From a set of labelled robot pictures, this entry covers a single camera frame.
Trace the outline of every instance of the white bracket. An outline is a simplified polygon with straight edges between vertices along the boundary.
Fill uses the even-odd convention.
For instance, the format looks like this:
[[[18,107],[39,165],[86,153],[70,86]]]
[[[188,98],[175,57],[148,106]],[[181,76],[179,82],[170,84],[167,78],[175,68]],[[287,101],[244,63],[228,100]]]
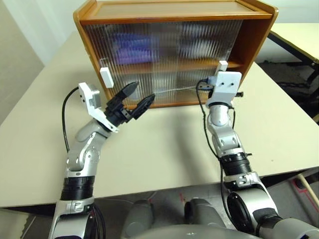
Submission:
[[[227,61],[219,61],[217,66],[217,72],[218,71],[226,71],[228,67]]]
[[[110,131],[117,133],[119,129],[108,121],[101,110],[100,91],[94,85],[88,85],[85,82],[79,84],[79,91],[81,101],[86,106],[89,115],[102,123]]]
[[[114,81],[111,76],[110,69],[108,67],[101,67],[100,68],[100,74],[103,79],[103,82],[106,86],[106,88],[113,88],[114,86]]]
[[[241,79],[240,72],[219,71],[216,76],[208,77],[208,84],[214,86],[214,92],[206,102],[206,106],[214,102],[223,102],[231,105],[231,101],[237,94]]]

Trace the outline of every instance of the purple object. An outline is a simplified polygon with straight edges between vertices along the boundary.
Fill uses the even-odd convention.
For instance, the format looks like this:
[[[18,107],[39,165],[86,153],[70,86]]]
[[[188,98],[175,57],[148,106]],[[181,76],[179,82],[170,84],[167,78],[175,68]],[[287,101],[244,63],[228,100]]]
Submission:
[[[151,38],[149,36],[116,33],[113,49],[118,64],[152,62]]]

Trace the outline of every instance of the white wall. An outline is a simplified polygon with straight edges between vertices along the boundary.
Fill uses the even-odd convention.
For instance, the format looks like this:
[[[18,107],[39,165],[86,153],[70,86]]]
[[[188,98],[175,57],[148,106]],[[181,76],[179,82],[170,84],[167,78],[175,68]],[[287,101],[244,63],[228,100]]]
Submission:
[[[72,13],[85,0],[3,0],[40,60],[47,64],[71,32]]]
[[[72,31],[72,13],[84,0],[3,0],[26,39],[44,64]],[[319,0],[264,0],[279,8],[276,22],[319,22]],[[258,61],[294,60],[267,40]]]
[[[0,22],[0,124],[2,124],[42,70],[43,64],[2,0],[0,0]]]

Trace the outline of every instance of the wooden shelf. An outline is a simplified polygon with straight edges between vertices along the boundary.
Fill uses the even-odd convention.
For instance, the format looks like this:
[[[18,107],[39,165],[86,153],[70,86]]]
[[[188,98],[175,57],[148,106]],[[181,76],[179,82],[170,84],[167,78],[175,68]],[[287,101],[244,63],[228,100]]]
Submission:
[[[173,71],[194,71],[203,70],[216,67],[218,61],[211,59],[201,60],[180,60],[176,67],[176,61],[171,63],[167,61],[163,63],[140,63],[140,64],[129,64],[129,65],[117,65],[118,72],[113,72],[115,75],[129,75],[129,74],[146,74],[151,72],[173,72]],[[238,68],[242,64],[235,60],[228,61],[228,68]]]
[[[141,23],[271,17],[270,13],[242,0],[117,0],[95,2],[81,22]]]

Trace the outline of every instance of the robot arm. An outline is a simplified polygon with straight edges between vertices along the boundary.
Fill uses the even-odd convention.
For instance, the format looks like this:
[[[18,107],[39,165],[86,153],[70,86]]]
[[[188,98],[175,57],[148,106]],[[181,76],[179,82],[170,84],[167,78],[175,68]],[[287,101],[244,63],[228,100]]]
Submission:
[[[224,169],[224,185],[230,190],[227,205],[234,226],[264,239],[313,238],[319,229],[296,219],[282,219],[257,172],[251,170],[248,154],[228,114],[240,79],[241,73],[226,71],[209,77],[207,83],[214,88],[206,103],[209,108],[207,127]]]
[[[151,105],[155,95],[144,98],[133,111],[124,108],[122,101],[131,95],[138,84],[130,83],[119,91],[101,110],[100,92],[86,83],[79,84],[80,97],[92,119],[76,135],[66,160],[66,170],[60,200],[56,203],[49,239],[94,238],[93,184],[105,140],[118,126],[138,119]]]

